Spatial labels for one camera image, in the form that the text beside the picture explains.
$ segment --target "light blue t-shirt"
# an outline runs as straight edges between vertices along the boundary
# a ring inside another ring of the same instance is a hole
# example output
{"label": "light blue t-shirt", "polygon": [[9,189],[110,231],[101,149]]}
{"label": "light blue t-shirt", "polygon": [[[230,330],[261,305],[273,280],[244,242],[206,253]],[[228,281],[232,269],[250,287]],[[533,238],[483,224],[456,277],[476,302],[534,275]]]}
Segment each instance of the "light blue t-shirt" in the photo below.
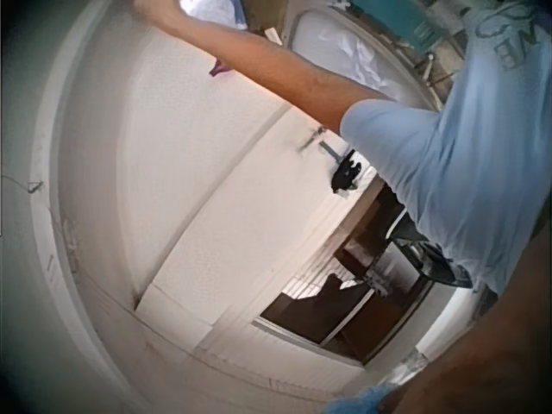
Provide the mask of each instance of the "light blue t-shirt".
{"label": "light blue t-shirt", "polygon": [[341,126],[418,231],[498,293],[552,180],[552,46],[535,13],[468,13],[466,64],[441,114],[368,100]]}

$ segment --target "white plastic bag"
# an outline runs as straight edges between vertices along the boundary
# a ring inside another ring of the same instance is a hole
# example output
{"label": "white plastic bag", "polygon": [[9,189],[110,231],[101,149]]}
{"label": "white plastic bag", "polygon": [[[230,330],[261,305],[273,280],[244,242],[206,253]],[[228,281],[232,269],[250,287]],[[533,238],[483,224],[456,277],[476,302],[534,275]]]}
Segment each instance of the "white plastic bag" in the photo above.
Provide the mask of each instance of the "white plastic bag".
{"label": "white plastic bag", "polygon": [[200,20],[241,30],[248,28],[240,0],[180,0],[180,7]]}

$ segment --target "blue cloth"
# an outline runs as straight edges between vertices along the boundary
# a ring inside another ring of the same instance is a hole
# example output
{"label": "blue cloth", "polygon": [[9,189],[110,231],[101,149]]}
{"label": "blue cloth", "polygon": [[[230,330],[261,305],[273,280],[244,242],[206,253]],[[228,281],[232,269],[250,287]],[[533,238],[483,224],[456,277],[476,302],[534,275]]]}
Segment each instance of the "blue cloth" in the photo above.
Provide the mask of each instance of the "blue cloth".
{"label": "blue cloth", "polygon": [[499,294],[552,184],[552,44],[535,13],[465,16],[466,64],[441,114],[369,100],[341,126],[420,233]]}
{"label": "blue cloth", "polygon": [[370,388],[361,397],[329,405],[323,414],[378,414],[378,405],[392,390],[392,386]]}

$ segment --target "shirt sleeve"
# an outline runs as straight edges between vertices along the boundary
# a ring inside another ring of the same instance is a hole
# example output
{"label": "shirt sleeve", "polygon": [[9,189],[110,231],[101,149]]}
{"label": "shirt sleeve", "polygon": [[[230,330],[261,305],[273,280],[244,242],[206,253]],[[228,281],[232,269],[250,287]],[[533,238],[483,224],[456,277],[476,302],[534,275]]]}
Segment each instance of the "shirt sleeve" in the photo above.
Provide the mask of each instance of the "shirt sleeve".
{"label": "shirt sleeve", "polygon": [[429,110],[369,99],[347,111],[341,134],[398,194],[426,155],[438,121]]}

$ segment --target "bare skin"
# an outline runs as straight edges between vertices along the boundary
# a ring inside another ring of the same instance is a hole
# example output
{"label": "bare skin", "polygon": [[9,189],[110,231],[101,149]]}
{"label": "bare skin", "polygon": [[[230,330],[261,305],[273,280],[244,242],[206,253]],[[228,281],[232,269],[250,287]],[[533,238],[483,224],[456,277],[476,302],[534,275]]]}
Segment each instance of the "bare skin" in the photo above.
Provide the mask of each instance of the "bare skin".
{"label": "bare skin", "polygon": [[[176,0],[135,0],[135,7],[153,25],[212,54],[336,133],[353,104],[386,99],[259,36],[192,19]],[[543,227],[495,308],[441,358],[388,396],[382,413],[541,412],[552,362],[550,223]]]}

